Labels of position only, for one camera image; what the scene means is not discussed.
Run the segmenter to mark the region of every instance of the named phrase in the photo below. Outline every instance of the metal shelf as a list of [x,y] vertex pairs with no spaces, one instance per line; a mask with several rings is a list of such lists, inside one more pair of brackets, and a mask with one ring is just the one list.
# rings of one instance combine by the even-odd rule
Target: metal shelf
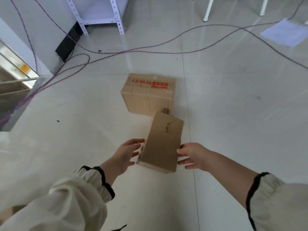
[[85,25],[117,23],[120,34],[124,34],[122,18],[128,0],[93,0],[83,11],[77,10],[72,0],[67,0],[83,33],[88,36]]

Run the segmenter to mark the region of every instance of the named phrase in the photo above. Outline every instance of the glossy floor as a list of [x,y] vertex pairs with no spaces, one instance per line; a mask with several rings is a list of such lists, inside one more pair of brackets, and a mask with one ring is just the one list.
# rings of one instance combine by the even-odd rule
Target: glossy floor
[[[301,0],[214,0],[209,22],[249,26],[292,16]],[[202,22],[208,0],[130,0],[125,35],[116,26],[91,26],[79,43],[119,52],[166,42]],[[304,2],[294,22],[308,19]],[[250,29],[254,34],[267,26]],[[126,53],[85,67],[39,93],[9,133],[1,133],[1,201],[4,209],[27,203],[82,165],[95,166],[129,138],[146,137],[150,117],[131,114],[120,95],[127,74],[177,78],[172,115],[185,121],[182,142],[199,142],[258,172],[308,183],[308,71],[259,39],[229,26],[201,27],[145,49],[179,54]],[[308,41],[279,52],[308,65]],[[86,53],[76,47],[74,55]],[[103,55],[91,54],[90,60]],[[70,68],[87,60],[81,55]],[[75,72],[59,75],[60,80]],[[134,166],[114,184],[102,230],[252,230],[245,210],[208,173],[178,167],[160,174]]]

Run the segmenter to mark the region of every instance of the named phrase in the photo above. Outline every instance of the stool leg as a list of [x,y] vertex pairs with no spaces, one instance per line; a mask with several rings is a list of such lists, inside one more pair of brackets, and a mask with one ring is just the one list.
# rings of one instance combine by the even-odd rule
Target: stool leg
[[266,5],[267,5],[267,1],[268,0],[264,0],[263,1],[262,7],[261,7],[260,16],[263,16],[265,14],[265,8],[266,8]]
[[203,19],[203,22],[207,22],[209,20],[209,14],[210,14],[210,11],[211,11],[211,8],[212,8],[212,4],[213,4],[213,0],[210,0],[208,8],[206,9],[206,13],[205,13],[205,17]]

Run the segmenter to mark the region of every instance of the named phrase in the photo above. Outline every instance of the person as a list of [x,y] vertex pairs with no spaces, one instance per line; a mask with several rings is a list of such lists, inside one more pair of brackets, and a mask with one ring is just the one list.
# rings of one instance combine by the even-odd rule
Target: person
[[[115,197],[111,186],[135,163],[144,139],[131,139],[97,167],[83,166],[74,178],[56,182],[49,194],[29,203],[10,217],[0,230],[91,230],[101,229],[107,216],[106,203]],[[247,210],[254,230],[307,230],[308,185],[286,184],[273,174],[258,174],[210,151],[199,143],[178,149],[178,161],[186,169],[209,172]]]

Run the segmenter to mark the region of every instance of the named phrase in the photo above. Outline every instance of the white paper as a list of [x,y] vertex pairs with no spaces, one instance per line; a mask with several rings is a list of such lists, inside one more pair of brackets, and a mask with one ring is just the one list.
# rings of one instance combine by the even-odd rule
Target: white paper
[[294,47],[308,38],[308,27],[297,25],[287,19],[260,33],[261,36],[280,45]]

